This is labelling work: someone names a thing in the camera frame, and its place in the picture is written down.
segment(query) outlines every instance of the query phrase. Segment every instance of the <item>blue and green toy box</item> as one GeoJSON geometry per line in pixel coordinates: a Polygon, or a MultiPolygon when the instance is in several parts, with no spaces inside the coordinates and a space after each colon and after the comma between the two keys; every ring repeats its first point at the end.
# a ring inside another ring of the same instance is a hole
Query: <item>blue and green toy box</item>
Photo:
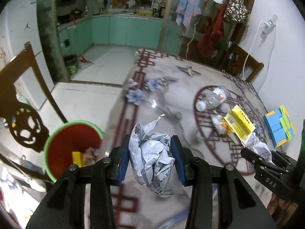
{"type": "Polygon", "coordinates": [[[281,105],[279,109],[265,114],[263,119],[268,128],[274,147],[286,143],[295,136],[295,129],[289,119],[289,114],[283,105],[281,105]]]}

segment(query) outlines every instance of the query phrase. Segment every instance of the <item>green trash can rim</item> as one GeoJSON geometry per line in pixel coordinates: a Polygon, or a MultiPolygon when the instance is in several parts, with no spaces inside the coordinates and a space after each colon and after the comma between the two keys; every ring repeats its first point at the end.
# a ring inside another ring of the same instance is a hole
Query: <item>green trash can rim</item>
{"type": "Polygon", "coordinates": [[[85,124],[85,125],[88,125],[88,126],[92,127],[97,132],[97,134],[100,136],[100,138],[103,139],[103,131],[97,125],[94,125],[93,123],[91,123],[89,121],[82,121],[82,120],[80,120],[80,121],[69,121],[69,122],[63,124],[62,126],[60,126],[59,128],[57,128],[55,130],[55,132],[52,133],[52,135],[50,135],[48,137],[47,141],[45,142],[45,146],[43,148],[45,170],[46,170],[48,176],[51,178],[51,180],[53,182],[56,182],[57,179],[52,174],[52,172],[50,171],[49,165],[48,165],[48,149],[49,149],[50,143],[51,143],[52,139],[54,138],[54,136],[57,135],[62,129],[64,129],[64,128],[68,127],[68,126],[71,126],[71,125],[75,125],[75,124],[85,124]]]}

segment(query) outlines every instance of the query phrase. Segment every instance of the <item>bottle cap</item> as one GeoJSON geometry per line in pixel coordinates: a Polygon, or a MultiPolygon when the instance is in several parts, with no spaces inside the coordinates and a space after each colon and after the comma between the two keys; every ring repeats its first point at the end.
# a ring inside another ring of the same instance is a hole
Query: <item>bottle cap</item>
{"type": "Polygon", "coordinates": [[[204,110],[206,110],[206,103],[204,101],[198,101],[195,104],[195,107],[199,112],[203,112],[204,110]]]}

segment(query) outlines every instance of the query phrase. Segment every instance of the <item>white refrigerator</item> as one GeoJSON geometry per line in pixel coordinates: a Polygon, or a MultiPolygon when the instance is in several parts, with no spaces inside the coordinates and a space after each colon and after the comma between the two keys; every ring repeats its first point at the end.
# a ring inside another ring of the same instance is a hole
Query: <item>white refrigerator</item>
{"type": "MultiPolygon", "coordinates": [[[[31,42],[42,76],[51,91],[54,87],[39,38],[37,26],[37,0],[11,0],[5,7],[5,33],[11,57],[24,49],[24,44],[31,42]]],[[[32,68],[26,70],[19,79],[30,103],[40,109],[46,100],[32,68]]]]}

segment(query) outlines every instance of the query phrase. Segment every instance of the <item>wooden chair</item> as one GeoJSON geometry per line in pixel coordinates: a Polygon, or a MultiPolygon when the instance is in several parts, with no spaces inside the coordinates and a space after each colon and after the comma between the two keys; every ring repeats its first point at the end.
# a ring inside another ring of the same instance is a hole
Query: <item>wooden chair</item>
{"type": "MultiPolygon", "coordinates": [[[[233,76],[236,76],[242,72],[243,65],[247,55],[248,53],[246,51],[244,51],[237,44],[233,43],[231,48],[228,49],[218,69],[224,70],[225,72],[233,76]],[[231,53],[236,54],[236,60],[231,60],[229,58],[231,53]]],[[[254,59],[251,55],[249,55],[245,65],[245,69],[246,67],[249,67],[253,70],[252,73],[246,79],[247,82],[251,82],[254,79],[254,77],[260,72],[260,70],[263,69],[264,64],[257,62],[256,59],[254,59]]]]}
{"type": "MultiPolygon", "coordinates": [[[[41,152],[49,137],[49,130],[43,124],[41,117],[34,108],[17,100],[14,86],[17,79],[28,68],[32,67],[40,87],[62,122],[66,123],[68,121],[60,111],[42,77],[30,42],[26,43],[24,46],[25,49],[0,71],[0,117],[6,119],[11,135],[20,145],[41,152]],[[15,126],[12,125],[12,118],[15,118],[16,120],[14,123],[15,126]]],[[[14,164],[8,161],[2,154],[0,154],[0,160],[16,169],[14,164]]],[[[49,180],[47,175],[44,176],[18,164],[15,165],[32,177],[41,180],[49,180]]]]}

